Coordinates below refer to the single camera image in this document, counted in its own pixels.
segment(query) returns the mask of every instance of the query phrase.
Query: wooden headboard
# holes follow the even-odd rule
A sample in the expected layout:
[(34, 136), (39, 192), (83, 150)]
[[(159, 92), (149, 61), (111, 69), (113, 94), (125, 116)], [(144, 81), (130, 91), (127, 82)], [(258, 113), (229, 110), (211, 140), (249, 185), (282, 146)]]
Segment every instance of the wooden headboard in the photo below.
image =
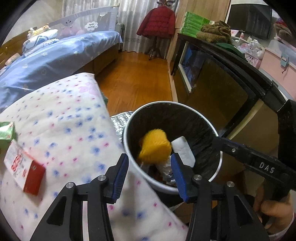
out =
[(14, 54), (22, 55), (22, 44), (27, 40), (28, 31), (13, 37), (0, 47), (0, 69), (5, 66), (5, 62)]

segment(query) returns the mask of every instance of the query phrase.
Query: wooden bed base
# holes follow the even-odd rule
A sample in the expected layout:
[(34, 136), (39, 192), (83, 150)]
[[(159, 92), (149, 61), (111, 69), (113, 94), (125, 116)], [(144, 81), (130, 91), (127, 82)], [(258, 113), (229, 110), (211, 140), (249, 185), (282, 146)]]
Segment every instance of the wooden bed base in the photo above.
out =
[[(19, 53), (22, 55), (22, 44), (27, 40), (28, 30), (19, 34), (18, 36), (13, 37), (11, 40), (7, 41), (0, 47), (0, 69), (5, 66), (5, 62), (14, 54)], [(97, 75), (100, 73), (108, 64), (110, 64), (113, 60), (118, 57), (118, 46), (119, 44), (115, 44), (95, 59), (87, 63), (85, 66), (80, 68), (75, 72), (82, 73), (92, 73)]]

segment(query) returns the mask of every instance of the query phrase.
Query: television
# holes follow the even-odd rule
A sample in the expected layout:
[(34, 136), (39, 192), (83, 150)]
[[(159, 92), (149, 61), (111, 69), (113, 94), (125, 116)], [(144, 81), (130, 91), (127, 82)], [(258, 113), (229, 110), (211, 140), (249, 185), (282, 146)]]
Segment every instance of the television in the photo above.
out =
[(262, 4), (231, 5), (227, 24), (260, 39), (268, 39), (271, 31), (272, 8)]

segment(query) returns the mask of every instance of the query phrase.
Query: trash can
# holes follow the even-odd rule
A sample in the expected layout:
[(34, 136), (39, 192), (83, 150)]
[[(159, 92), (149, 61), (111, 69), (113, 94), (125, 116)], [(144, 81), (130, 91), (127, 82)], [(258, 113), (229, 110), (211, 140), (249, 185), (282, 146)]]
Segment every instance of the trash can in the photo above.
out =
[(218, 136), (212, 124), (196, 110), (176, 102), (157, 101), (138, 108), (128, 120), (123, 144), (131, 165), (147, 180), (167, 206), (182, 202), (176, 187), (168, 186), (145, 173), (137, 164), (140, 139), (150, 130), (162, 129), (171, 142), (184, 136), (195, 157), (193, 171), (212, 181), (222, 164), (222, 152), (213, 150), (212, 139)]

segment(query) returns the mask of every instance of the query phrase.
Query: red jacket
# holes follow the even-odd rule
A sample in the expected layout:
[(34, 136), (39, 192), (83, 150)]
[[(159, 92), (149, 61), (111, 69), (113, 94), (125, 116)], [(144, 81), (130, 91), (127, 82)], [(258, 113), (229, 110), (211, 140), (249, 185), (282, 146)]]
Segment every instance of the red jacket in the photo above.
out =
[(175, 13), (166, 6), (152, 9), (142, 21), (137, 35), (171, 38), (175, 33)]

